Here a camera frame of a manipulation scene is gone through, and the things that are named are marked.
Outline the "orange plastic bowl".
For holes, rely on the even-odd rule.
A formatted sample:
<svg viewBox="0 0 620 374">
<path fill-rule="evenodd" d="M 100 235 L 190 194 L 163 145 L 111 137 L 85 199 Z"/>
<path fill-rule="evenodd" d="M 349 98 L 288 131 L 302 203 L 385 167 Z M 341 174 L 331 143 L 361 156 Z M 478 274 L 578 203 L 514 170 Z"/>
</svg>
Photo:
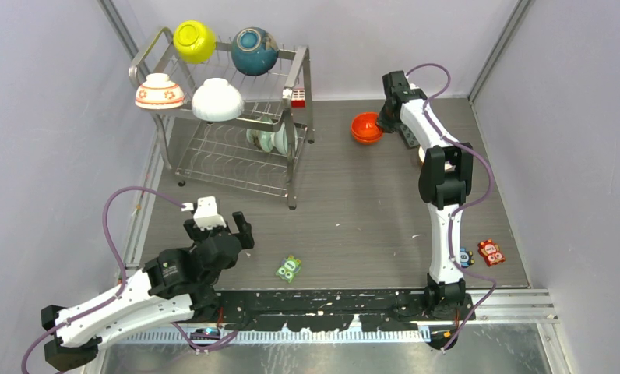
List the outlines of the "orange plastic bowl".
<svg viewBox="0 0 620 374">
<path fill-rule="evenodd" d="M 366 136 L 366 137 L 359 136 L 357 133 L 354 133 L 354 132 L 352 132 L 351 135 L 356 142 L 363 144 L 363 145 L 376 144 L 382 138 L 382 133 L 375 134 L 374 136 Z"/>
<path fill-rule="evenodd" d="M 351 123 L 351 133 L 357 133 L 362 137 L 383 134 L 383 131 L 376 125 L 377 116 L 375 112 L 360 113 Z"/>
</svg>

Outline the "plain white bowl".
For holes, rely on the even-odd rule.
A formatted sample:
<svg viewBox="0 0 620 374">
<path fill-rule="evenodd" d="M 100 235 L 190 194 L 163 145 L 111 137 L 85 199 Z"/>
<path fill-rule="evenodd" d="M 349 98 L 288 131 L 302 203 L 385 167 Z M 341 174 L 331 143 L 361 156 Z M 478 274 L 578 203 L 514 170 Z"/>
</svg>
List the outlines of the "plain white bowl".
<svg viewBox="0 0 620 374">
<path fill-rule="evenodd" d="M 239 90 L 223 78 L 206 79 L 192 97 L 192 113 L 206 122 L 236 119 L 244 107 Z"/>
</svg>

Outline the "orange bowl white inside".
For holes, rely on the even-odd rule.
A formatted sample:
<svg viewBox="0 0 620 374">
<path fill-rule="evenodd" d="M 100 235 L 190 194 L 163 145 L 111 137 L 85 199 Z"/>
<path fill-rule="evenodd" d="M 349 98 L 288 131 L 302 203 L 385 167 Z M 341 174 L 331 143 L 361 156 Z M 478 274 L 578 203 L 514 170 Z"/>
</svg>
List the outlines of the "orange bowl white inside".
<svg viewBox="0 0 620 374">
<path fill-rule="evenodd" d="M 422 147 L 418 150 L 418 160 L 423 172 L 438 173 L 442 169 L 445 173 L 455 171 L 455 166 L 449 160 L 445 148 L 435 146 L 429 150 Z"/>
</svg>

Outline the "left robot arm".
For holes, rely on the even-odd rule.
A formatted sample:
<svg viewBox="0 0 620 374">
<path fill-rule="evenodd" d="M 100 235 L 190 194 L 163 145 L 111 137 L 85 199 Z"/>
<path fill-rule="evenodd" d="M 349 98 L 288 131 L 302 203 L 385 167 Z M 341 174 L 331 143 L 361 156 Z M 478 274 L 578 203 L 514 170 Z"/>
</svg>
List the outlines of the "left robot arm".
<svg viewBox="0 0 620 374">
<path fill-rule="evenodd" d="M 84 302 L 41 310 L 43 328 L 52 337 L 44 345 L 45 361 L 64 372 L 93 361 L 118 340 L 166 323 L 197 319 L 208 323 L 221 305 L 214 289 L 220 273 L 252 249 L 252 226 L 242 212 L 232 214 L 236 232 L 222 219 L 199 227 L 188 219 L 189 247 L 165 249 L 121 284 Z"/>
</svg>

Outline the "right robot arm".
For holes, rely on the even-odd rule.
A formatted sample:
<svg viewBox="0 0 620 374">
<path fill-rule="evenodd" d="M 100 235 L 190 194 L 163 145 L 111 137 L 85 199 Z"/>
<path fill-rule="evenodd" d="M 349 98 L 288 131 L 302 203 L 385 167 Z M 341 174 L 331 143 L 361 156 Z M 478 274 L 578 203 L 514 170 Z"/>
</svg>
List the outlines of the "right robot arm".
<svg viewBox="0 0 620 374">
<path fill-rule="evenodd" d="M 420 305 L 431 319 L 453 319 L 467 303 L 460 266 L 461 208 L 472 189 L 473 157 L 451 137 L 422 89 L 404 72 L 382 77 L 384 105 L 377 124 L 384 132 L 408 129 L 424 150 L 418 191 L 432 228 L 432 259 Z"/>
</svg>

